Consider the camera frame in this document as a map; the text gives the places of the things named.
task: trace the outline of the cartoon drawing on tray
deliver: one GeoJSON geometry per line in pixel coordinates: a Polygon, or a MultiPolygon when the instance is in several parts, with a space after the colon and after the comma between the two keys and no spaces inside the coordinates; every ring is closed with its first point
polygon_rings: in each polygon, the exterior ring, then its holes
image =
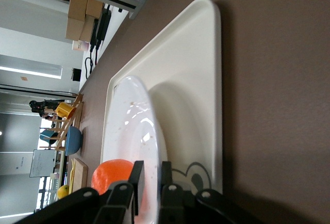
{"type": "Polygon", "coordinates": [[[175,181],[188,184],[193,194],[211,188],[211,178],[206,168],[198,162],[191,163],[185,172],[173,168],[172,175],[175,181]]]}

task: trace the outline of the yellow mug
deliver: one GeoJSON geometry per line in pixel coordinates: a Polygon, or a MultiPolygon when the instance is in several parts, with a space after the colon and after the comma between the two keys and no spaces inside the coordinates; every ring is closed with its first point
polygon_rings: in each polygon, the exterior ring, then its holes
{"type": "Polygon", "coordinates": [[[70,104],[67,104],[65,102],[61,102],[57,108],[56,108],[56,114],[59,117],[65,117],[67,119],[70,119],[72,115],[74,114],[74,111],[76,111],[76,107],[72,107],[70,104]]]}

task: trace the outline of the whiteboard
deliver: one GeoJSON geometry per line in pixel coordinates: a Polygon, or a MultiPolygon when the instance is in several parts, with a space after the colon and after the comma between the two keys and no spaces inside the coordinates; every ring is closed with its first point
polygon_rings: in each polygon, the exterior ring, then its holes
{"type": "Polygon", "coordinates": [[[30,178],[49,177],[54,171],[56,150],[33,151],[30,178]]]}

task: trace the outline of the blue bowl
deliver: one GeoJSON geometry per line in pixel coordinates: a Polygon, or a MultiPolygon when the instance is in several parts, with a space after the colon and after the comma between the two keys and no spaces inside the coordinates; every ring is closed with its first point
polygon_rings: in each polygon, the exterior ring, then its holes
{"type": "Polygon", "coordinates": [[[65,142],[65,155],[70,156],[78,152],[81,147],[82,134],[79,129],[74,126],[70,126],[67,135],[67,141],[65,142]]]}

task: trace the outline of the fluorescent light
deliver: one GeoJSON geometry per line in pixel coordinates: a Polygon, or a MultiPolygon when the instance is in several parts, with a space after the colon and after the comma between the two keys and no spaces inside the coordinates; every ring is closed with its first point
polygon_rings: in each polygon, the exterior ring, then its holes
{"type": "Polygon", "coordinates": [[[9,218],[9,217],[17,217],[17,216],[22,216],[22,215],[31,215],[31,214],[33,214],[33,212],[21,213],[21,214],[15,214],[15,215],[4,215],[4,216],[0,216],[0,219],[9,218]]]}
{"type": "Polygon", "coordinates": [[[61,76],[57,76],[57,75],[46,74],[46,73],[38,73],[38,72],[21,70],[21,69],[16,69],[16,68],[0,67],[0,70],[16,72],[16,73],[27,73],[27,74],[32,74],[32,75],[37,75],[37,76],[44,76],[44,77],[49,77],[49,78],[58,78],[58,79],[62,78],[61,76]]]}

